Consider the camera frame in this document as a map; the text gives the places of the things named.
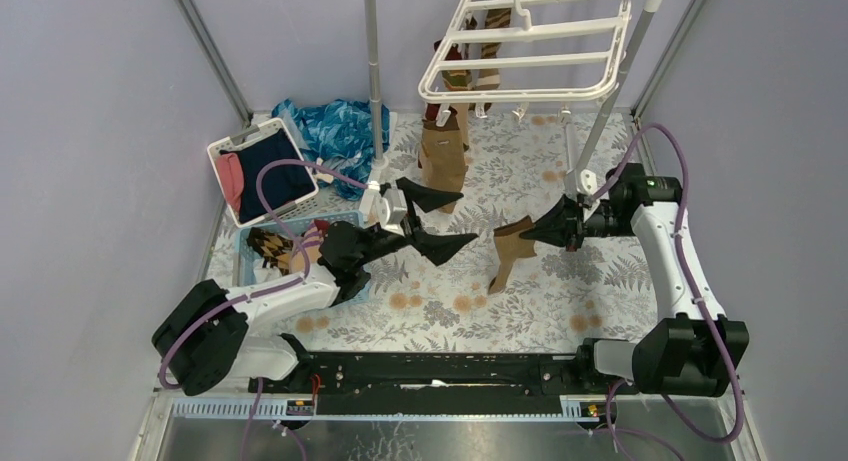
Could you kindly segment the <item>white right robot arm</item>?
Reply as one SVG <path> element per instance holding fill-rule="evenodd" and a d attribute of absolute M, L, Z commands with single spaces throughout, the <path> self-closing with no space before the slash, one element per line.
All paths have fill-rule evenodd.
<path fill-rule="evenodd" d="M 574 252 L 587 238 L 636 237 L 648 266 L 657 325 L 641 340 L 587 338 L 570 377 L 597 393 L 625 378 L 645 394 L 719 397 L 749 345 L 744 322 L 727 318 L 706 280 L 691 240 L 683 187 L 649 176 L 639 163 L 606 175 L 609 196 L 586 214 L 586 196 L 562 197 L 522 238 Z"/>

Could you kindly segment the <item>tan brown cuff sock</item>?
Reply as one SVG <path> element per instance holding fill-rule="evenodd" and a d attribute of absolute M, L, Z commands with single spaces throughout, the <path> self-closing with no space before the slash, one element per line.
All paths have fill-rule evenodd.
<path fill-rule="evenodd" d="M 468 170 L 465 148 L 456 116 L 443 126 L 424 120 L 419 148 L 423 185 L 427 188 L 460 193 Z"/>
<path fill-rule="evenodd" d="M 496 275 L 489 283 L 489 295 L 501 293 L 505 290 L 517 260 L 536 256 L 535 241 L 521 237 L 523 233 L 534 227 L 535 223 L 532 218 L 524 216 L 518 221 L 503 225 L 493 231 L 499 266 Z"/>

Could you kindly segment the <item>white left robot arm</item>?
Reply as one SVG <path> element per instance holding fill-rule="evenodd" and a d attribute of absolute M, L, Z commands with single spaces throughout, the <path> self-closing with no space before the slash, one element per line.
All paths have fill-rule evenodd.
<path fill-rule="evenodd" d="M 355 298 L 371 279 L 367 264 L 411 247 L 435 266 L 476 239 L 474 233 L 436 235 L 418 216 L 448 207 L 461 192 L 440 191 L 407 178 L 371 183 L 381 201 L 379 220 L 364 227 L 346 220 L 319 219 L 311 237 L 316 256 L 288 275 L 225 289 L 214 280 L 195 284 L 154 331 L 161 357 L 159 381 L 187 396 L 203 394 L 227 378 L 274 380 L 296 392 L 309 382 L 306 354 L 289 335 L 272 335 L 278 321 L 330 308 Z"/>

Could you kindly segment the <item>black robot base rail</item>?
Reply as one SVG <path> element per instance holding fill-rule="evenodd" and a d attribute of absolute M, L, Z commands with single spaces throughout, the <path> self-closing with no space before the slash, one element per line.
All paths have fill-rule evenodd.
<path fill-rule="evenodd" d="M 248 389 L 303 395 L 320 415 L 542 417 L 562 414 L 562 397 L 604 396 L 614 382 L 587 354 L 324 351 Z"/>

